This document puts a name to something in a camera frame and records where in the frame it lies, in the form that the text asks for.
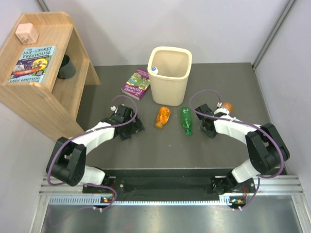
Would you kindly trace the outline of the green plastic bottle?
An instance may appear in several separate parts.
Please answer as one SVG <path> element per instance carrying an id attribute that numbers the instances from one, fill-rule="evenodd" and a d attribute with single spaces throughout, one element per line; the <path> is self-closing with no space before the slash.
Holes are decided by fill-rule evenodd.
<path id="1" fill-rule="evenodd" d="M 181 107 L 180 109 L 181 125 L 187 136 L 192 135 L 192 116 L 189 107 Z"/>

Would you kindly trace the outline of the orange bottle white cap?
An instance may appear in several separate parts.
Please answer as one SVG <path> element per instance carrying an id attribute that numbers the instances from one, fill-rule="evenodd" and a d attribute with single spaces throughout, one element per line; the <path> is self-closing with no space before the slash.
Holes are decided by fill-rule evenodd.
<path id="1" fill-rule="evenodd" d="M 233 112 L 233 105 L 229 102 L 222 103 L 222 108 L 227 109 L 230 113 Z"/>

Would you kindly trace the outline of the small orange bottle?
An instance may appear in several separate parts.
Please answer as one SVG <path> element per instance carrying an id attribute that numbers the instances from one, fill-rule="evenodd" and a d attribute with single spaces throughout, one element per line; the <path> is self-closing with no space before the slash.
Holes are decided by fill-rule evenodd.
<path id="1" fill-rule="evenodd" d="M 168 123 L 171 115 L 171 110 L 168 107 L 161 107 L 156 117 L 155 127 L 162 129 L 165 124 Z"/>

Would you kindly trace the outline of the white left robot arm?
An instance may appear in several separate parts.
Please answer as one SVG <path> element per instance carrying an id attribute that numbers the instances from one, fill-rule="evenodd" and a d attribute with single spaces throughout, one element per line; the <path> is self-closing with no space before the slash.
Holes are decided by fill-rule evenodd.
<path id="1" fill-rule="evenodd" d="M 100 121 L 95 127 L 70 139 L 60 137 L 53 148 L 46 167 L 50 185 L 51 177 L 69 186 L 92 184 L 99 192 L 110 188 L 110 180 L 99 168 L 86 165 L 86 156 L 102 143 L 116 137 L 126 140 L 144 130 L 137 113 L 130 107 L 119 105 L 109 118 Z"/>

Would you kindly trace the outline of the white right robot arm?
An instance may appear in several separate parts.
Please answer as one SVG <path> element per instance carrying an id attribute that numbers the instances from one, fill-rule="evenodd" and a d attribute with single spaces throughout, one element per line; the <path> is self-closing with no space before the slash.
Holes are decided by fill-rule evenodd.
<path id="1" fill-rule="evenodd" d="M 253 125 L 240 121 L 230 116 L 230 107 L 225 104 L 219 104 L 215 111 L 203 104 L 194 111 L 201 121 L 200 130 L 208 137 L 224 134 L 247 146 L 248 160 L 224 178 L 211 180 L 213 189 L 218 194 L 238 192 L 244 187 L 245 181 L 258 175 L 267 175 L 290 158 L 289 150 L 271 123 Z"/>

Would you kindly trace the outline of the cream plastic bin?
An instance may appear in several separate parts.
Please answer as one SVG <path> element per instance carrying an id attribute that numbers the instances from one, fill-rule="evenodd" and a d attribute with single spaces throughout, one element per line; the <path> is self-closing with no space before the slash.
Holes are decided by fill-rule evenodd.
<path id="1" fill-rule="evenodd" d="M 187 49 L 160 46 L 152 50 L 147 71 L 157 104 L 179 106 L 183 103 L 191 65 L 192 53 Z M 152 67 L 157 67 L 160 74 L 154 74 Z"/>

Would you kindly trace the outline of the purple Treehouse book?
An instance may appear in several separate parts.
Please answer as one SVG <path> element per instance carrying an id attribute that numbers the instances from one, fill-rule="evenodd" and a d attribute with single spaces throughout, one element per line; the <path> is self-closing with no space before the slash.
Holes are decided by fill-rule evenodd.
<path id="1" fill-rule="evenodd" d="M 149 87 L 148 72 L 143 69 L 137 69 L 121 88 L 121 91 L 134 99 L 140 100 Z"/>

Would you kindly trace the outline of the dark grey cup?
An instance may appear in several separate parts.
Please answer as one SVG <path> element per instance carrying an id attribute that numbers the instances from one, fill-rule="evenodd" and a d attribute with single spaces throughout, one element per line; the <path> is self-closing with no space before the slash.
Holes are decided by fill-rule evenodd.
<path id="1" fill-rule="evenodd" d="M 70 79 L 76 73 L 76 69 L 72 63 L 72 60 L 68 55 L 64 55 L 57 77 L 59 79 Z"/>

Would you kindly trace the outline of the wooden shelf unit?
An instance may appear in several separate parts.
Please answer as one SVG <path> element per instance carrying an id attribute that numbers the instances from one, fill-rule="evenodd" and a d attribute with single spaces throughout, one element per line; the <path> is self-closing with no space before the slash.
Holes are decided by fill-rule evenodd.
<path id="1" fill-rule="evenodd" d="M 27 47 L 15 35 L 18 24 L 32 23 L 39 33 L 36 47 L 56 46 L 58 54 L 44 83 L 9 83 L 21 53 Z M 64 55 L 76 69 L 70 79 L 57 77 Z M 100 79 L 69 14 L 23 13 L 0 50 L 0 100 L 47 137 L 56 141 L 83 133 L 76 118 L 85 85 L 100 85 Z"/>

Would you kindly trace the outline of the blue Treehouse book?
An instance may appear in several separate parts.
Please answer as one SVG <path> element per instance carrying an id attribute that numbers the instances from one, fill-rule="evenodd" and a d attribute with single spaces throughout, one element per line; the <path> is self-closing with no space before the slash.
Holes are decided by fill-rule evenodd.
<path id="1" fill-rule="evenodd" d="M 57 54 L 56 46 L 25 48 L 7 81 L 44 83 Z"/>

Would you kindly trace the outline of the pink cube block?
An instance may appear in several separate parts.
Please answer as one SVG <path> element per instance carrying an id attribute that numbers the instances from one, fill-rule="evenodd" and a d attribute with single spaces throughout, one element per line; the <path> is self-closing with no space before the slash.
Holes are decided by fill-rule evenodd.
<path id="1" fill-rule="evenodd" d="M 39 37 L 38 31 L 32 23 L 18 24 L 15 35 L 22 44 L 35 44 Z"/>

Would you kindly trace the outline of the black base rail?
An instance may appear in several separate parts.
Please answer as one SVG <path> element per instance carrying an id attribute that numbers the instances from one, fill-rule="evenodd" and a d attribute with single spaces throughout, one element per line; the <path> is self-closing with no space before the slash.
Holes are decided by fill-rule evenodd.
<path id="1" fill-rule="evenodd" d="M 117 192 L 118 201 L 207 201 L 218 200 L 211 180 L 224 178 L 229 168 L 107 169 L 103 185 Z M 255 191 L 254 180 L 227 192 L 241 197 Z"/>

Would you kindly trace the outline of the aluminium corner post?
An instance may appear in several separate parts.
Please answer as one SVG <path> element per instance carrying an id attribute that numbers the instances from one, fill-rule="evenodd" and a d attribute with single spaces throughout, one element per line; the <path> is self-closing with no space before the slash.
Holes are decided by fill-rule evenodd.
<path id="1" fill-rule="evenodd" d="M 258 55 L 256 56 L 254 62 L 252 63 L 253 70 L 256 70 L 259 64 L 261 63 L 262 59 L 264 58 L 270 46 L 272 45 L 274 39 L 276 38 L 278 32 L 285 23 L 287 17 L 289 16 L 290 12 L 292 11 L 296 3 L 297 0 L 286 1 L 285 6 L 283 7 L 280 15 L 277 17 L 276 22 L 273 24 L 272 29 L 270 30 L 266 40 L 264 41 L 261 49 L 259 50 Z"/>

